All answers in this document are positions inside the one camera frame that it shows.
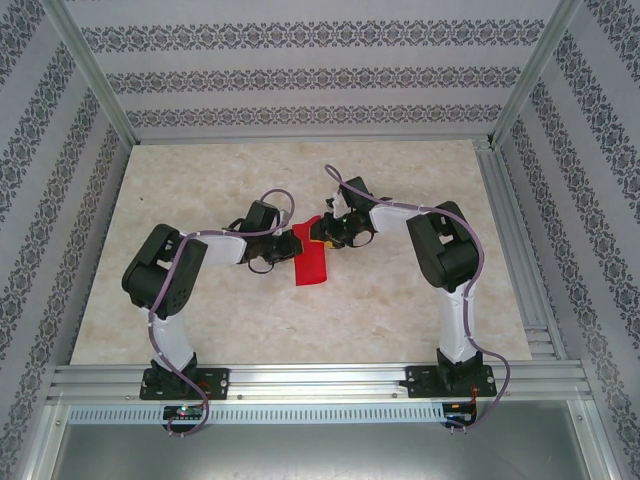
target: cable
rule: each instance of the cable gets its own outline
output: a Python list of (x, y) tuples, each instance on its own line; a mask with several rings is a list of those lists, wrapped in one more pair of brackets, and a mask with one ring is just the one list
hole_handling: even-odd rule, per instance
[(180, 370), (178, 370), (176, 366), (173, 365), (169, 360), (164, 358), (164, 353), (162, 352), (162, 350), (160, 349), (160, 346), (158, 345), (158, 342), (156, 341), (155, 332), (153, 328), (156, 321), (156, 312), (158, 311), (158, 308), (160, 308), (160, 304), (162, 303), (162, 300), (164, 299), (164, 296), (166, 295), (167, 290), (171, 285), (171, 280), (173, 279), (176, 268), (178, 267), (178, 263), (179, 263), (180, 257), (182, 256), (182, 252), (184, 252), (184, 249), (187, 246), (187, 242), (192, 238), (217, 236), (217, 235), (227, 235), (232, 237), (259, 237), (262, 235), (269, 235), (281, 228), (286, 227), (289, 224), (291, 217), (293, 217), (293, 212), (296, 209), (296, 202), (293, 199), (293, 195), (291, 195), (289, 192), (281, 188), (274, 188), (266, 192), (260, 200), (264, 200), (267, 196), (271, 195), (272, 193), (283, 193), (287, 197), (289, 197), (291, 211), (290, 212), (285, 211), (282, 221), (279, 222), (278, 225), (276, 225), (275, 227), (270, 228), (269, 230), (264, 230), (262, 232), (233, 232), (233, 231), (227, 231), (227, 230), (201, 230), (199, 232), (191, 232), (186, 234), (182, 239), (182, 241), (180, 242), (180, 245), (178, 245), (178, 249), (176, 250), (176, 254), (173, 257), (173, 262), (171, 263), (171, 267), (169, 268), (167, 277), (164, 279), (164, 283), (160, 288), (160, 292), (158, 292), (158, 296), (153, 302), (153, 305), (151, 306), (151, 308), (149, 309), (149, 316), (148, 316), (149, 322), (147, 323), (147, 329), (149, 332), (149, 341), (151, 342), (151, 346), (153, 347), (153, 350), (156, 352), (158, 357), (162, 359), (164, 364), (167, 367), (169, 367), (169, 370), (171, 370), (176, 376), (178, 376), (178, 378), (184, 381), (187, 385), (193, 388), (198, 393), (198, 395), (200, 395), (200, 397), (202, 398), (203, 407), (205, 409), (204, 415), (202, 416), (202, 420), (200, 420), (200, 423), (198, 423), (195, 427), (193, 427), (188, 432), (178, 433), (171, 430), (171, 424), (173, 423), (174, 419), (173, 418), (169, 419), (169, 422), (167, 422), (167, 431), (169, 432), (169, 436), (187, 437), (189, 435), (193, 435), (194, 433), (197, 433), (200, 430), (202, 430), (204, 425), (209, 420), (209, 398), (207, 397), (207, 394), (198, 385), (196, 385), (186, 375), (184, 375)]
[(340, 175), (340, 172), (333, 165), (326, 164), (324, 166), (324, 170), (329, 174), (331, 178), (333, 178), (336, 182), (338, 182), (341, 187), (344, 187), (347, 190), (357, 193), (358, 195), (366, 198), (367, 200), (371, 200), (372, 202), (378, 203), (380, 205), (387, 205), (389, 207), (398, 207), (398, 208), (404, 208), (406, 210), (414, 210), (414, 211), (424, 212), (424, 213), (437, 213), (439, 215), (444, 215), (445, 217), (449, 217), (450, 219), (462, 225), (462, 227), (467, 232), (469, 232), (469, 235), (473, 240), (473, 244), (475, 245), (476, 250), (478, 251), (478, 269), (476, 270), (476, 273), (471, 278), (471, 280), (469, 280), (469, 283), (467, 284), (467, 287), (464, 289), (464, 292), (463, 292), (462, 318), (464, 323), (464, 333), (467, 336), (467, 340), (469, 341), (469, 343), (473, 348), (475, 348), (479, 352), (482, 352), (485, 355), (489, 355), (490, 357), (494, 357), (500, 360), (504, 364), (505, 372), (506, 372), (504, 383), (502, 384), (502, 388), (496, 395), (496, 398), (493, 400), (491, 405), (489, 405), (489, 408), (487, 408), (487, 411), (484, 413), (484, 415), (482, 415), (482, 417), (480, 417), (475, 423), (473, 423), (466, 429), (458, 427), (456, 430), (466, 431), (466, 430), (472, 430), (478, 427), (479, 425), (482, 424), (482, 422), (484, 422), (484, 420), (498, 405), (498, 403), (500, 402), (500, 399), (503, 397), (503, 395), (507, 391), (507, 387), (509, 386), (509, 381), (511, 380), (511, 365), (509, 364), (508, 360), (504, 356), (500, 355), (499, 353), (486, 350), (485, 348), (482, 348), (480, 345), (478, 345), (475, 339), (473, 338), (473, 336), (471, 335), (471, 329), (469, 327), (469, 301), (468, 301), (469, 292), (471, 291), (475, 283), (478, 281), (478, 278), (480, 278), (480, 274), (482, 273), (482, 269), (484, 267), (484, 250), (482, 249), (480, 238), (478, 238), (478, 235), (476, 234), (476, 232), (473, 230), (473, 228), (471, 228), (471, 225), (469, 225), (466, 221), (464, 221), (455, 213), (451, 213), (447, 210), (443, 210), (441, 208), (436, 208), (436, 207), (419, 207), (417, 205), (412, 205), (410, 203), (399, 203), (399, 202), (394, 202), (389, 200), (382, 200), (380, 198), (376, 198), (373, 195), (369, 195), (349, 185), (347, 182), (342, 180), (342, 176)]

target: black mounting bracket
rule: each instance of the black mounting bracket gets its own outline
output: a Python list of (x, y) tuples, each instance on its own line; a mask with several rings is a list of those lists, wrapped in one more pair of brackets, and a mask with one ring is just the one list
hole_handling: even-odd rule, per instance
[[(182, 374), (198, 385), (209, 400), (226, 400), (229, 391), (228, 368), (203, 368), (193, 359), (182, 370)], [(200, 395), (173, 372), (151, 361), (142, 375), (141, 400), (201, 400)]]
[(437, 365), (412, 365), (405, 368), (407, 379), (399, 382), (406, 387), (409, 398), (471, 397), (475, 387), (477, 397), (495, 397), (493, 369), (482, 364), (482, 354), (466, 362), (451, 363), (438, 349)]

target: beige work surface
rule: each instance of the beige work surface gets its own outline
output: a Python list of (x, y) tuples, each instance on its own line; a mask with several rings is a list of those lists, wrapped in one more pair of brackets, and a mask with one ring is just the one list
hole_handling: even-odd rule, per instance
[[(486, 268), (478, 285), (481, 345), (512, 360), (531, 355), (484, 184), (469, 141), (218, 144), (135, 147), (120, 191), (72, 363), (145, 364), (145, 318), (120, 280), (153, 227), (224, 227), (268, 189), (296, 199), (293, 223), (326, 211), (336, 183), (360, 175), (377, 196), (460, 205)], [(269, 199), (286, 207), (284, 196)], [(296, 287), (293, 261), (268, 275), (246, 265), (200, 271), (185, 307), (200, 363), (370, 363), (435, 360), (440, 318), (408, 235), (327, 251), (327, 282)]]

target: metal panel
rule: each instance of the metal panel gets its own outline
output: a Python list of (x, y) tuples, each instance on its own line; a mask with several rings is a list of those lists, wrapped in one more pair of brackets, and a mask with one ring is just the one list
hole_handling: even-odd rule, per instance
[(468, 435), (434, 423), (217, 425), (184, 440), (158, 426), (67, 432), (56, 479), (589, 478), (564, 402), (501, 405)]
[[(71, 425), (159, 425), (163, 405), (77, 405), (71, 407)], [(209, 424), (216, 425), (293, 425), (353, 423), (440, 422), (442, 404), (436, 402), (347, 404), (347, 405), (215, 405)], [(180, 425), (197, 420), (177, 419)]]

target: purple cable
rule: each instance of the purple cable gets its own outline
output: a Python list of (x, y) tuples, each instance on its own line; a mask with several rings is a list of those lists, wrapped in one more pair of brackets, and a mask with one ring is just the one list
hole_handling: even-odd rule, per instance
[(209, 398), (207, 397), (207, 394), (198, 385), (195, 384), (195, 382), (191, 381), (186, 375), (184, 375), (180, 370), (178, 370), (175, 367), (175, 365), (173, 365), (170, 361), (164, 358), (164, 353), (162, 352), (162, 350), (160, 349), (160, 346), (158, 345), (158, 342), (156, 341), (155, 332), (153, 330), (153, 325), (156, 319), (156, 312), (158, 311), (158, 308), (160, 308), (160, 304), (162, 303), (162, 300), (164, 299), (164, 296), (166, 295), (167, 290), (171, 285), (171, 280), (173, 279), (176, 268), (178, 267), (178, 262), (180, 260), (180, 257), (182, 256), (182, 252), (184, 251), (187, 245), (187, 242), (192, 238), (200, 237), (200, 236), (206, 237), (206, 236), (217, 236), (217, 235), (228, 235), (232, 237), (259, 237), (262, 235), (269, 235), (270, 233), (274, 233), (275, 231), (281, 228), (284, 228), (289, 224), (289, 221), (293, 216), (293, 212), (296, 209), (296, 202), (293, 199), (293, 195), (291, 195), (286, 190), (283, 190), (282, 188), (274, 188), (266, 192), (260, 198), (260, 200), (264, 201), (264, 199), (267, 198), (272, 193), (283, 193), (287, 197), (289, 197), (289, 201), (291, 202), (291, 211), (285, 212), (285, 215), (283, 215), (280, 223), (275, 227), (270, 228), (269, 230), (264, 230), (262, 232), (232, 232), (227, 230), (201, 230), (199, 232), (191, 232), (185, 235), (182, 241), (180, 242), (180, 245), (178, 245), (178, 250), (176, 250), (176, 254), (173, 257), (173, 262), (171, 263), (171, 268), (169, 268), (169, 272), (167, 273), (167, 278), (165, 278), (164, 283), (162, 284), (162, 288), (160, 288), (160, 292), (158, 292), (158, 296), (153, 302), (153, 305), (151, 306), (151, 308), (149, 309), (149, 323), (147, 324), (147, 329), (149, 331), (149, 341), (151, 342), (151, 346), (153, 347), (153, 350), (156, 352), (158, 357), (162, 359), (164, 364), (167, 367), (169, 367), (169, 370), (171, 370), (182, 381), (184, 381), (187, 385), (193, 388), (198, 393), (198, 395), (200, 395), (200, 397), (202, 398), (202, 404), (205, 410), (202, 420), (200, 420), (200, 423), (198, 423), (195, 427), (193, 427), (188, 432), (177, 433), (171, 430), (171, 424), (173, 423), (173, 418), (169, 419), (169, 421), (167, 422), (167, 431), (169, 432), (169, 436), (171, 437), (174, 435), (178, 435), (180, 437), (187, 437), (189, 435), (193, 435), (194, 433), (197, 433), (200, 430), (202, 430), (202, 428), (205, 426), (205, 424), (209, 420)]
[(458, 427), (456, 428), (456, 430), (466, 432), (466, 430), (472, 430), (476, 428), (477, 426), (481, 425), (482, 422), (484, 422), (484, 420), (489, 416), (491, 411), (498, 405), (498, 402), (500, 402), (500, 399), (503, 397), (504, 393), (507, 391), (507, 387), (509, 386), (509, 381), (511, 380), (511, 365), (509, 364), (507, 359), (502, 355), (500, 355), (499, 353), (486, 350), (485, 348), (482, 348), (480, 345), (478, 345), (475, 339), (472, 337), (471, 329), (469, 328), (468, 296), (469, 296), (469, 292), (471, 291), (471, 288), (478, 281), (478, 278), (480, 278), (480, 274), (482, 273), (482, 268), (484, 267), (484, 250), (482, 248), (482, 244), (480, 243), (480, 238), (478, 238), (478, 235), (476, 234), (476, 232), (473, 230), (473, 228), (471, 228), (471, 225), (469, 225), (466, 221), (464, 221), (455, 213), (451, 213), (447, 210), (442, 210), (441, 208), (436, 208), (436, 207), (418, 207), (417, 205), (412, 205), (410, 203), (399, 203), (394, 201), (380, 200), (379, 198), (376, 198), (373, 195), (364, 193), (363, 191), (358, 190), (357, 188), (352, 187), (351, 185), (346, 183), (344, 180), (342, 180), (342, 176), (340, 175), (340, 172), (338, 172), (338, 170), (333, 165), (327, 164), (324, 166), (324, 169), (329, 174), (329, 176), (333, 178), (336, 182), (338, 182), (342, 187), (346, 188), (347, 190), (351, 190), (354, 193), (357, 193), (358, 195), (366, 198), (367, 200), (371, 200), (372, 202), (375, 202), (381, 205), (387, 205), (389, 207), (398, 207), (398, 208), (404, 208), (406, 210), (417, 210), (418, 212), (437, 213), (439, 215), (444, 215), (445, 217), (449, 217), (452, 220), (458, 222), (460, 225), (462, 225), (462, 227), (467, 232), (469, 232), (469, 235), (473, 239), (473, 243), (476, 247), (476, 250), (478, 251), (478, 269), (476, 270), (476, 273), (471, 278), (471, 280), (469, 280), (467, 287), (464, 289), (463, 302), (462, 302), (462, 318), (464, 323), (464, 333), (467, 336), (467, 340), (469, 340), (469, 343), (473, 348), (475, 348), (479, 352), (484, 353), (485, 355), (489, 355), (490, 357), (497, 358), (502, 363), (504, 363), (504, 368), (506, 372), (504, 377), (504, 383), (502, 384), (502, 388), (496, 395), (495, 400), (491, 403), (491, 405), (489, 405), (489, 408), (487, 408), (487, 411), (484, 413), (484, 415), (480, 417), (478, 420), (476, 420), (475, 423), (473, 423), (472, 425), (469, 425), (466, 429)]

